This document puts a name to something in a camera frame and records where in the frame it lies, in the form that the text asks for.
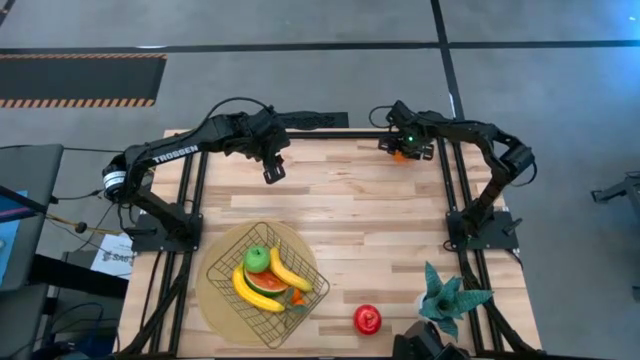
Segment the potted plant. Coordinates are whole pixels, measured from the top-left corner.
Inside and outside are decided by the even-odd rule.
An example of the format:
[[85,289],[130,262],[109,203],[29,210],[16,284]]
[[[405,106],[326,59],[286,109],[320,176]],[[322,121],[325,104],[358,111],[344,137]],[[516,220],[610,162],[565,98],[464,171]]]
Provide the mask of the potted plant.
[[493,291],[460,291],[462,278],[456,276],[443,284],[438,272],[429,262],[425,265],[425,278],[427,291],[416,299],[418,313],[458,341],[458,325],[454,319],[462,320],[462,314],[491,299]]

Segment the butcher block table top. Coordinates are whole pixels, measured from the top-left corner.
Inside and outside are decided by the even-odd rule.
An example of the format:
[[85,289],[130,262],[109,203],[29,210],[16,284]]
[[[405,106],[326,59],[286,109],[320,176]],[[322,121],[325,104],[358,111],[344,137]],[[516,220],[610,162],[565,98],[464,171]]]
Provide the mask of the butcher block table top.
[[[462,149],[475,197],[490,172],[473,145],[463,144]],[[447,153],[462,207],[451,148]],[[425,261],[436,267],[443,281],[460,275],[456,254],[442,248],[448,239],[445,213],[449,207],[438,154],[432,161],[399,164],[378,150],[374,139],[322,139],[292,140],[282,156],[287,175],[273,185],[264,183],[262,164],[243,155],[209,156],[201,208],[204,233],[191,267],[178,357],[390,356],[394,335],[404,333],[417,320],[414,302],[426,290]],[[194,158],[189,194],[193,194],[198,158]],[[153,192],[175,202],[182,166],[181,160],[159,166]],[[315,254],[318,270],[331,284],[326,298],[276,350],[241,346],[212,334],[194,291],[200,262],[216,238],[237,224],[265,218],[300,232]],[[157,303],[162,256],[147,318]],[[485,256],[498,308],[527,343],[540,348],[520,266],[505,251],[488,250]],[[135,259],[119,327],[123,348],[138,332],[155,257],[144,253]],[[475,269],[473,254],[469,259]],[[180,263],[178,256],[174,274]],[[378,334],[364,337],[353,328],[352,316],[367,303],[380,310],[383,325]],[[485,348],[491,349],[482,307],[479,314]],[[464,317],[457,321],[457,344],[473,351],[468,316]],[[160,350],[168,348],[172,320],[173,305],[167,312]],[[444,335],[443,341],[452,339]]]

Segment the yellow banana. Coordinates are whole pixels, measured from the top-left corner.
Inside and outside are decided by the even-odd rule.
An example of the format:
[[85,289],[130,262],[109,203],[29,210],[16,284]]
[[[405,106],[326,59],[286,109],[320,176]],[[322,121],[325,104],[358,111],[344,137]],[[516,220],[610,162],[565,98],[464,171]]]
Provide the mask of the yellow banana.
[[269,263],[271,272],[274,273],[277,277],[279,277],[280,280],[304,292],[309,292],[312,290],[311,283],[301,278],[300,276],[292,273],[291,271],[286,269],[284,265],[282,265],[278,248],[272,248],[269,253],[271,254],[271,261]]
[[249,304],[257,308],[271,311],[271,312],[284,311],[284,305],[251,290],[249,285],[247,285],[247,283],[244,280],[242,264],[238,265],[238,267],[236,267],[235,270],[233,270],[233,275],[231,276],[231,282],[233,283],[233,288],[236,290],[236,293],[238,294],[238,296],[243,298]]

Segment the concrete floor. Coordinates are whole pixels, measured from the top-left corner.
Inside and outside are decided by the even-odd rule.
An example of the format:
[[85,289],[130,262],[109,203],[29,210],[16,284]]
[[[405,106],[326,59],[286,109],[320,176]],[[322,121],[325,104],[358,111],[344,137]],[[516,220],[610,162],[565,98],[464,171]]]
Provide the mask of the concrete floor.
[[[640,6],[632,0],[441,2],[450,41],[640,38]],[[17,0],[0,27],[3,48],[388,40],[436,41],[430,2]],[[640,228],[626,199],[596,205],[589,191],[639,168],[640,48],[452,55],[466,117],[518,135],[538,159],[538,179],[506,198],[524,218],[518,234],[544,348],[636,359],[640,304],[631,285],[640,284]],[[121,149],[166,128],[192,127],[213,103],[235,95],[283,111],[349,111],[353,127],[368,126],[369,109],[395,99],[451,115],[438,50],[183,53],[169,56],[154,107],[0,109],[0,146]],[[56,195],[99,188],[110,157],[66,152]],[[90,199],[53,211],[91,224],[107,207]],[[113,213],[106,226],[117,226]],[[39,252],[59,256],[78,245],[47,226]]]

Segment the wire basket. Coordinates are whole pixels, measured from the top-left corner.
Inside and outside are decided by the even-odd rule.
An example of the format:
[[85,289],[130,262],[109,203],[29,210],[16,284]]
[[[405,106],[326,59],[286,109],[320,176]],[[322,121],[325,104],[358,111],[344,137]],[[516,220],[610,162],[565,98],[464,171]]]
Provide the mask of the wire basket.
[[[268,249],[277,247],[280,259],[289,270],[309,281],[313,290],[302,293],[307,311],[296,314],[285,310],[273,313],[261,310],[249,304],[236,294],[231,282],[233,270],[244,261],[244,255],[253,245],[262,245]],[[280,238],[275,230],[264,222],[254,225],[240,240],[222,255],[208,270],[207,279],[224,296],[224,299],[253,329],[258,337],[271,349],[276,349],[293,333],[302,320],[320,303],[329,292],[329,282],[307,261],[298,255],[287,242]],[[284,303],[283,295],[274,300]]]

